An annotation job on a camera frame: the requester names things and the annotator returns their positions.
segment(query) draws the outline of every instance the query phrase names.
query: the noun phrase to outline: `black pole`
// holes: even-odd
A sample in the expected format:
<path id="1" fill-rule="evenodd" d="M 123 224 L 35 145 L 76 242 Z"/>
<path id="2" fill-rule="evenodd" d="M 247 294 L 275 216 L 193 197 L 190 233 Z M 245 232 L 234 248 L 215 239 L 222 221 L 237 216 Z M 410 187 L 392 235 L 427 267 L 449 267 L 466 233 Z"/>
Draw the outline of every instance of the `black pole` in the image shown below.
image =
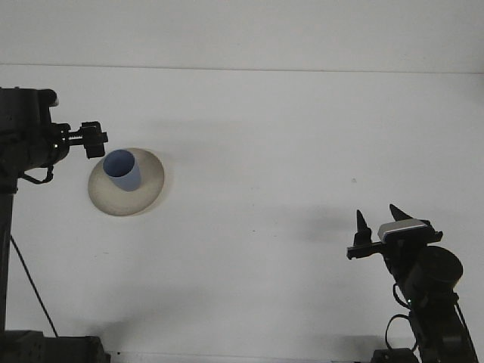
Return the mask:
<path id="1" fill-rule="evenodd" d="M 13 194 L 0 194 L 0 335 L 5 332 L 7 314 L 8 257 L 13 203 Z"/>

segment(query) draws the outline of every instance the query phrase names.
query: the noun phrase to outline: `plastic cup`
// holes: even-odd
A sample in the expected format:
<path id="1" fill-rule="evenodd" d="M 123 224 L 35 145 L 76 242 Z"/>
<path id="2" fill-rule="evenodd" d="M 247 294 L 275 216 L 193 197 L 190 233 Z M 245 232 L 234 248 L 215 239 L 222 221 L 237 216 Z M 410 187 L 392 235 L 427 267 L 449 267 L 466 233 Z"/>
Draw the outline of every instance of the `plastic cup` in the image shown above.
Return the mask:
<path id="1" fill-rule="evenodd" d="M 135 156 L 124 149 L 111 151 L 103 162 L 108 178 L 124 191 L 135 191 L 141 185 L 141 173 Z"/>

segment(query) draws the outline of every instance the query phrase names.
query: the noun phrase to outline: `round plate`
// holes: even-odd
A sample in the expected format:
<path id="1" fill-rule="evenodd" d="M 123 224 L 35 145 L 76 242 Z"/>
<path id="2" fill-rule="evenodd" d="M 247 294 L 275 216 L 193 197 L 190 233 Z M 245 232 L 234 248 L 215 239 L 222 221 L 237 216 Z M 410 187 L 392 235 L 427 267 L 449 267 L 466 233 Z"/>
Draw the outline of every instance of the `round plate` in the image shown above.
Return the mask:
<path id="1" fill-rule="evenodd" d="M 151 152 L 135 147 L 127 148 L 138 161 L 141 186 L 135 191 L 118 188 L 104 173 L 104 158 L 92 170 L 88 182 L 89 197 L 102 212 L 112 216 L 131 216 L 149 207 L 160 195 L 165 182 L 165 171 L 160 160 Z"/>

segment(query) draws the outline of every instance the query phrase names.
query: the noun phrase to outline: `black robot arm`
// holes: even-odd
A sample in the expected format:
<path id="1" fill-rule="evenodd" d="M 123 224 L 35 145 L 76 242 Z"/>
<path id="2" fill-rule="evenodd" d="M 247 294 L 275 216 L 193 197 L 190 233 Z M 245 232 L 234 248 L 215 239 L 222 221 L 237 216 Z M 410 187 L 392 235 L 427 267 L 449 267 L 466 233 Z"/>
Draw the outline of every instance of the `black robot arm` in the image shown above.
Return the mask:
<path id="1" fill-rule="evenodd" d="M 14 194 L 17 181 L 36 184 L 52 180 L 54 164 L 83 145 L 87 157 L 102 157 L 106 132 L 98 122 L 83 123 L 70 132 L 66 123 L 51 121 L 50 107 L 57 106 L 51 89 L 0 88 L 0 363 L 108 363 L 98 337 L 44 337 L 40 331 L 5 330 L 8 256 Z M 25 172 L 46 168 L 44 180 Z"/>
<path id="2" fill-rule="evenodd" d="M 475 363 L 477 361 L 464 316 L 453 291 L 463 274 L 459 259 L 450 251 L 429 246 L 442 239 L 429 221 L 414 219 L 390 205 L 394 222 L 381 225 L 380 242 L 372 242 L 371 229 L 357 212 L 357 233 L 347 257 L 380 253 L 409 309 L 408 320 L 423 363 Z M 372 362 L 417 361 L 410 349 L 375 351 Z"/>

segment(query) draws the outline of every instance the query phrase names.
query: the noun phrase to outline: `white wall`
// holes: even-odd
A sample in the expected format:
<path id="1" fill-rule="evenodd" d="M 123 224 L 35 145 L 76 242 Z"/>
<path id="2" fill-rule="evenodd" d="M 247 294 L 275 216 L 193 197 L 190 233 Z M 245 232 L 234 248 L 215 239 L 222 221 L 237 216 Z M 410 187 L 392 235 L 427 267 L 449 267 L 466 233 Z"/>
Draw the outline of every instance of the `white wall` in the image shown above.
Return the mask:
<path id="1" fill-rule="evenodd" d="M 3 0 L 0 63 L 483 72 L 480 0 Z"/>
<path id="2" fill-rule="evenodd" d="M 355 210 L 388 203 L 445 232 L 484 342 L 484 77 L 0 67 L 52 87 L 54 120 L 99 119 L 109 150 L 154 150 L 169 175 L 141 216 L 97 211 L 82 148 L 20 183 L 13 234 L 62 334 L 127 352 L 364 359 L 401 309 L 381 258 L 349 262 Z M 49 331 L 12 258 L 10 328 Z M 396 329 L 396 336 L 410 335 Z"/>

